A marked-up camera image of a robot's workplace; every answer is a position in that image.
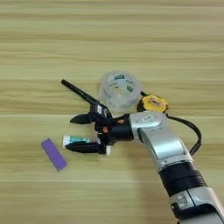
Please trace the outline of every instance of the metal arm segment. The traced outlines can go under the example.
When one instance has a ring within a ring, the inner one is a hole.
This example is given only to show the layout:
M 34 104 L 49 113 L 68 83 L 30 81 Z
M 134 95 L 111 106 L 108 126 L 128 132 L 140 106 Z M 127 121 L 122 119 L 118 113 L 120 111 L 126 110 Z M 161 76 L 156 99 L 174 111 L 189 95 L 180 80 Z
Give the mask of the metal arm segment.
M 170 197 L 171 209 L 180 224 L 223 224 L 223 207 L 207 187 L 181 139 L 158 112 L 129 117 L 133 136 L 146 145 Z

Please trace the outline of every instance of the purple eraser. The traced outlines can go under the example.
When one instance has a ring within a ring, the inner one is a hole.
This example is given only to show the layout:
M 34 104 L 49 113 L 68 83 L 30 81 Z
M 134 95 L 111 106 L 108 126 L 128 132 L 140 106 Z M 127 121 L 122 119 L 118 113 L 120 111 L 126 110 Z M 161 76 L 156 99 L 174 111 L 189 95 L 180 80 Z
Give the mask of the purple eraser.
M 41 145 L 58 172 L 67 167 L 67 161 L 60 154 L 59 150 L 50 138 L 46 139 L 43 143 L 41 143 Z

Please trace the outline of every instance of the toothpaste tube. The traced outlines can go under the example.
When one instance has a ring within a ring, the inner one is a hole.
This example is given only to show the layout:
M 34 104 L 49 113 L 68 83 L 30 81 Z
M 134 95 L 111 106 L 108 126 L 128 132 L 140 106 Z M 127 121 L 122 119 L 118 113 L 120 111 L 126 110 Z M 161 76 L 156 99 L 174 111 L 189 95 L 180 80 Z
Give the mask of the toothpaste tube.
M 100 144 L 101 140 L 100 139 L 93 140 L 93 139 L 85 138 L 85 137 L 82 137 L 82 136 L 63 136 L 62 145 L 63 145 L 64 149 L 66 148 L 65 147 L 66 145 L 71 144 L 71 143 L 75 143 L 75 142 L 86 142 L 86 143 L 98 143 L 98 144 Z

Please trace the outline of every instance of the yellow tape measure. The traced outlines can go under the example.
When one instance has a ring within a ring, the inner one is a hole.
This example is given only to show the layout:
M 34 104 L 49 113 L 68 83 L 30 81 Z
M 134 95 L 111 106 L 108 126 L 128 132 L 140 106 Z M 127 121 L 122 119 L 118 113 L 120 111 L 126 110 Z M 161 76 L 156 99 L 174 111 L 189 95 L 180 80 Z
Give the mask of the yellow tape measure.
M 138 112 L 150 110 L 165 113 L 168 109 L 168 102 L 160 96 L 154 94 L 145 94 L 144 92 L 141 92 L 141 95 L 143 97 L 137 105 Z

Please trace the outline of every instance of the wooden table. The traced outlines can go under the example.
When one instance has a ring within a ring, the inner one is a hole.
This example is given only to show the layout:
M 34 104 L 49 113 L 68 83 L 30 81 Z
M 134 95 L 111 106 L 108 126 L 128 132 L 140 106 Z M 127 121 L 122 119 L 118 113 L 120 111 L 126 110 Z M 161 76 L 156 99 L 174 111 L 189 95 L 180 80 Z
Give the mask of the wooden table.
M 118 143 L 110 157 L 61 149 L 107 71 L 132 72 L 203 133 L 195 156 L 224 202 L 224 2 L 222 0 L 1 0 L 0 217 L 3 224 L 176 223 L 146 149 Z M 173 129 L 190 148 L 195 135 Z M 68 167 L 56 172 L 40 143 L 50 137 Z

